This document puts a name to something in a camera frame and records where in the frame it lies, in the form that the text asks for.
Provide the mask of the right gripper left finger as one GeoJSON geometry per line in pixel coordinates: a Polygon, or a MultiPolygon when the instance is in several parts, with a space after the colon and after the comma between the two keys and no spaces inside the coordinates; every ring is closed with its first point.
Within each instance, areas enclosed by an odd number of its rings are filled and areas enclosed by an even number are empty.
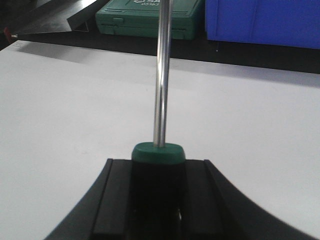
{"type": "Polygon", "coordinates": [[[131,172],[132,161],[108,159],[87,193],[46,239],[128,239],[131,172]]]}

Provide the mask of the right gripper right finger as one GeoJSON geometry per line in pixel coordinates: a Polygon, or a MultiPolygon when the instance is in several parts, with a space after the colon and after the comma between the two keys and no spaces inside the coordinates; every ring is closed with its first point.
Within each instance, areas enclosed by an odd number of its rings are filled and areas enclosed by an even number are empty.
{"type": "Polygon", "coordinates": [[[185,240],[311,240],[238,190],[209,160],[185,161],[185,240]]]}

